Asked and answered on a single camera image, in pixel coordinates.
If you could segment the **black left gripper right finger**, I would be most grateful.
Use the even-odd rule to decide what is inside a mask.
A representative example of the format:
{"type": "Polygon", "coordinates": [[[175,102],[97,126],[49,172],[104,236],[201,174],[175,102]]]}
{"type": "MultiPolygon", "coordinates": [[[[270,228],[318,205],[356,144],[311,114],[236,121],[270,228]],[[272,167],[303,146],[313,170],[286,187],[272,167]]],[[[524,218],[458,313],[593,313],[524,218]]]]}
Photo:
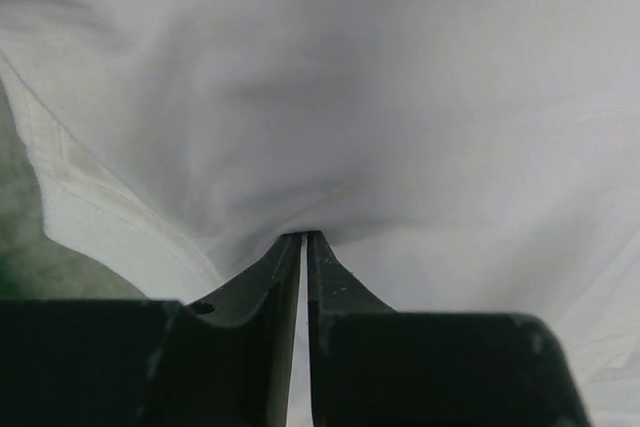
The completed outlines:
{"type": "Polygon", "coordinates": [[[307,237],[317,426],[586,426],[562,348],[538,318],[393,310],[307,237]]]}

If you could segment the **white t-shirt with red print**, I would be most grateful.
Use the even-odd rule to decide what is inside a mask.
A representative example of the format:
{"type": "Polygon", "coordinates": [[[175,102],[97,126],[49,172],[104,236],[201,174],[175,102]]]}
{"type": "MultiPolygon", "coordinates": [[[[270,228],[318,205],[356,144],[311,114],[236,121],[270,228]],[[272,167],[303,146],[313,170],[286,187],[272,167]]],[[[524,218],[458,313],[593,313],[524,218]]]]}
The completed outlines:
{"type": "Polygon", "coordinates": [[[196,300],[321,230],[408,310],[520,311],[639,422],[639,0],[4,0],[44,230],[196,300]]]}

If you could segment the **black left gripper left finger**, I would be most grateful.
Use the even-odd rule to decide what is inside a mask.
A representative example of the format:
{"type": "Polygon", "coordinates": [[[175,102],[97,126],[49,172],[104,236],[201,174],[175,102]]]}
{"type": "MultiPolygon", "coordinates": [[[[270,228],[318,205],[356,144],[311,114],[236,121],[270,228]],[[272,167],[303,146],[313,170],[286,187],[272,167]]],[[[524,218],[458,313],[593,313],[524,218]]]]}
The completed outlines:
{"type": "Polygon", "coordinates": [[[209,295],[1,305],[5,426],[282,426],[301,239],[209,295]]]}

